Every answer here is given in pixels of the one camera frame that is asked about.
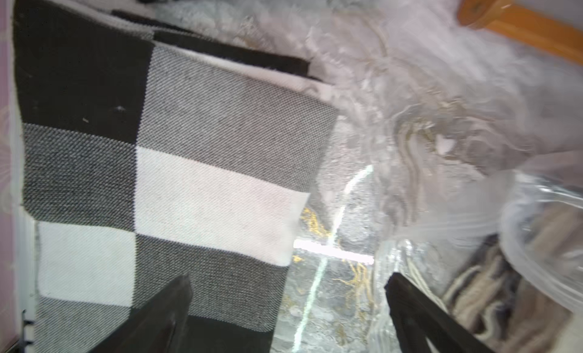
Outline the beige knitted scarf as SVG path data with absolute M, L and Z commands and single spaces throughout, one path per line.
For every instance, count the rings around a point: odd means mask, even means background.
M 527 228 L 528 247 L 560 273 L 582 270 L 582 211 L 552 203 Z M 580 352 L 582 316 L 544 294 L 508 262 L 497 238 L 440 299 L 458 324 L 494 352 Z

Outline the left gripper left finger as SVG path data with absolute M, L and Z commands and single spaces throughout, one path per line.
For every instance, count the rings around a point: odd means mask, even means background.
M 174 278 L 92 352 L 177 352 L 192 296 L 189 276 Z

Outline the clear plastic vacuum bag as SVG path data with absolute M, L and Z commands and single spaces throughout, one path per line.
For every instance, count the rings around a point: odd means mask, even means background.
M 582 122 L 582 69 L 460 28 L 457 0 L 314 0 L 305 48 L 346 115 L 303 227 L 275 351 L 397 352 L 382 296 L 402 272 L 441 296 L 478 246 L 408 227 L 487 175 L 556 149 L 553 126 Z

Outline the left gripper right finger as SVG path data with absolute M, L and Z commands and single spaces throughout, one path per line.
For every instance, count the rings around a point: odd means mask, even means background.
M 391 275 L 385 292 L 402 352 L 491 351 L 402 274 Z

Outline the black grey checkered scarf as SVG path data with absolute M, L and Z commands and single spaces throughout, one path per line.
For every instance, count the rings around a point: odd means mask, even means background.
M 338 112 L 49 0 L 15 0 L 38 352 L 89 352 L 171 280 L 181 352 L 268 352 Z

